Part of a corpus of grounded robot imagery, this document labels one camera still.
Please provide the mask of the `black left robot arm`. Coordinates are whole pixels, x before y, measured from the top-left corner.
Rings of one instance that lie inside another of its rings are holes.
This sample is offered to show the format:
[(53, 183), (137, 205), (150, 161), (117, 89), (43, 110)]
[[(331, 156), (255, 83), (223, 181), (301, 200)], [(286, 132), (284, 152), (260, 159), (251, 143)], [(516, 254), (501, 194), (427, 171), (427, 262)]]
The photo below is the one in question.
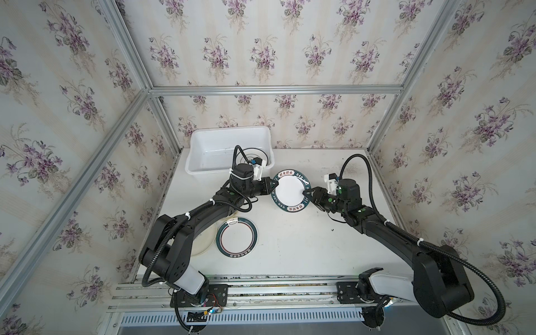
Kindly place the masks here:
[(142, 287), (164, 284), (192, 296), (203, 295), (209, 281), (190, 265), (193, 242), (217, 221), (235, 212), (247, 213), (252, 199), (271, 194), (279, 185), (270, 177), (257, 177), (257, 166), (240, 163), (230, 169), (228, 180), (206, 202), (177, 216), (156, 219), (138, 257), (145, 267)]

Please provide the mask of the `white plate black outline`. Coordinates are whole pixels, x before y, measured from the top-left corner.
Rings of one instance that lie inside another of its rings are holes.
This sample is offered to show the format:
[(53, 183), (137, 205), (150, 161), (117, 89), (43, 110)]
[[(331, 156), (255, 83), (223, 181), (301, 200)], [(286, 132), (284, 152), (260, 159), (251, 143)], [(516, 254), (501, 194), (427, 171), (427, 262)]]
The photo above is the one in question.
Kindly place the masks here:
[(255, 147), (249, 147), (249, 148), (245, 148), (243, 149), (244, 153), (250, 157), (258, 157), (259, 159), (262, 159), (264, 161), (266, 161), (267, 163), (269, 162), (269, 154), (266, 153), (266, 151), (262, 150), (261, 148), (255, 148)]

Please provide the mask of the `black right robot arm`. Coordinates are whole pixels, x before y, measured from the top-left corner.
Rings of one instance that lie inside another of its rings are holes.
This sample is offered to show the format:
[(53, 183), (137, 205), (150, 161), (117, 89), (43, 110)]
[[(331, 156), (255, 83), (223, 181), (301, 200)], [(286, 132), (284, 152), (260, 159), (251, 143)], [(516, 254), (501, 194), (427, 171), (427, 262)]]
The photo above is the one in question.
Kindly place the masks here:
[(408, 264), (413, 270), (414, 297), (425, 312), (439, 318), (474, 300), (472, 286), (454, 249), (426, 247), (416, 236), (364, 205), (355, 180), (341, 182), (334, 195), (322, 187), (302, 194), (319, 210), (340, 214), (350, 227), (378, 241)]

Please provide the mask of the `green rim lettered plate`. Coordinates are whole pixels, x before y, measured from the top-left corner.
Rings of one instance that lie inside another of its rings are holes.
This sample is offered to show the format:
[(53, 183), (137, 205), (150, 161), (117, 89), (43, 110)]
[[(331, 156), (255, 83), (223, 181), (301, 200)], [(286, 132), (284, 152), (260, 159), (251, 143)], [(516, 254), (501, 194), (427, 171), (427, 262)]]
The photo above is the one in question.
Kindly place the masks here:
[(278, 182), (278, 186), (272, 191), (271, 197), (279, 209), (287, 213), (297, 213), (308, 206), (310, 200), (303, 192), (311, 189), (311, 183), (300, 171), (282, 170), (275, 175), (274, 181)]

